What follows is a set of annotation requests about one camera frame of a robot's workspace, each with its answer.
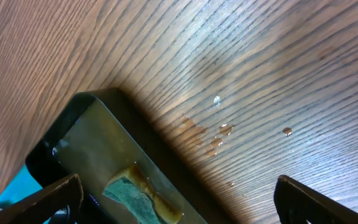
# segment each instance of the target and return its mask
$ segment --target wood grain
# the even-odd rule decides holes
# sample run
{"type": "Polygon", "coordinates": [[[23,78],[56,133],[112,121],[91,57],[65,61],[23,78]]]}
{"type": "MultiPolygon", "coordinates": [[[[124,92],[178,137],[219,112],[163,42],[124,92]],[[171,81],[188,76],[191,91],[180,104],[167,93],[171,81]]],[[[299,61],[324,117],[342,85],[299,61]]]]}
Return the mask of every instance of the wood grain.
{"type": "Polygon", "coordinates": [[[280,174],[358,212],[358,1],[0,0],[0,193],[72,94],[109,86],[238,222],[278,223],[280,174]]]}

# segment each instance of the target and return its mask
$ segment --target liquid spill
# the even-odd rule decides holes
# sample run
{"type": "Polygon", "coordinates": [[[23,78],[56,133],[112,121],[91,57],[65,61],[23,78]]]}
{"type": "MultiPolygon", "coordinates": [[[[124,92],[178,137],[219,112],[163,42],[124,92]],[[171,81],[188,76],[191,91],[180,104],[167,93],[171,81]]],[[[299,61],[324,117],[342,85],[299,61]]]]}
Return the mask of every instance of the liquid spill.
{"type": "Polygon", "coordinates": [[[201,146],[204,142],[201,140],[201,135],[204,134],[207,129],[202,126],[197,126],[194,121],[189,118],[183,118],[178,131],[182,133],[182,138],[186,142],[190,142],[188,148],[194,148],[195,146],[201,146]]]}
{"type": "Polygon", "coordinates": [[[286,135],[286,137],[290,136],[292,134],[291,128],[284,128],[283,133],[286,135]]]}
{"type": "Polygon", "coordinates": [[[218,138],[218,137],[214,137],[211,139],[211,146],[212,147],[218,147],[218,146],[221,146],[223,144],[223,140],[221,138],[218,138]]]}
{"type": "Polygon", "coordinates": [[[207,155],[209,156],[216,156],[218,151],[216,150],[217,147],[223,144],[223,140],[218,137],[214,137],[211,139],[211,143],[208,145],[208,149],[206,151],[207,155]]]}
{"type": "Polygon", "coordinates": [[[216,156],[216,154],[218,153],[217,151],[216,151],[216,149],[208,149],[207,151],[206,151],[206,153],[207,153],[207,155],[209,155],[209,156],[216,156]]]}
{"type": "Polygon", "coordinates": [[[222,124],[222,126],[219,127],[219,133],[224,136],[230,135],[234,126],[234,124],[222,124]]]}

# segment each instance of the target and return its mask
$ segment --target brown stain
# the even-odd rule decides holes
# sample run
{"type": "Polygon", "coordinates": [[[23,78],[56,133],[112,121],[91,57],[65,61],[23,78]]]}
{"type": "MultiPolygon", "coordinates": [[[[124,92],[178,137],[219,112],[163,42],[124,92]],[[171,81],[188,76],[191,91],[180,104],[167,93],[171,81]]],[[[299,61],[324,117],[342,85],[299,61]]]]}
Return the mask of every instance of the brown stain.
{"type": "Polygon", "coordinates": [[[328,47],[327,49],[323,50],[322,52],[318,53],[317,54],[317,57],[320,59],[320,60],[324,60],[326,57],[327,57],[327,54],[332,52],[333,50],[335,50],[335,47],[333,46],[330,46],[328,47]]]}
{"type": "Polygon", "coordinates": [[[201,140],[201,135],[206,133],[207,130],[202,126],[197,126],[189,117],[183,118],[178,128],[178,131],[183,133],[182,138],[186,139],[186,142],[189,143],[189,149],[203,145],[204,142],[201,140]]]}
{"type": "Polygon", "coordinates": [[[227,136],[230,133],[232,133],[234,126],[235,126],[234,124],[224,124],[219,127],[219,133],[221,133],[224,136],[227,136]]]}

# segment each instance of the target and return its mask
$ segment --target teal fabric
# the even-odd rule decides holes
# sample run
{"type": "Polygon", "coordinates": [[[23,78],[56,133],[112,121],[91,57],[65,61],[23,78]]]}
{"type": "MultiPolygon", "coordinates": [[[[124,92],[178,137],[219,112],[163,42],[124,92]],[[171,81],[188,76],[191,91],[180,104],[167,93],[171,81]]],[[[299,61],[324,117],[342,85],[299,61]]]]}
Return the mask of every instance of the teal fabric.
{"type": "Polygon", "coordinates": [[[23,166],[0,195],[0,208],[13,205],[41,189],[41,185],[32,178],[27,167],[23,166]]]}

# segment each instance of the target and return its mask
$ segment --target green sponge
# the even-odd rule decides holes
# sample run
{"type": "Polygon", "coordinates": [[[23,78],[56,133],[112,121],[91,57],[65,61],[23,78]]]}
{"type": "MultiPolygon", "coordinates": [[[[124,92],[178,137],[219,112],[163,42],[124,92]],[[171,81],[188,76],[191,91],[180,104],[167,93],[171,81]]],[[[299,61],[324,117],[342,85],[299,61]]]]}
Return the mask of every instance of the green sponge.
{"type": "Polygon", "coordinates": [[[182,216],[181,211],[154,192],[136,165],[114,175],[103,195],[124,204],[141,224],[175,224],[182,216]]]}

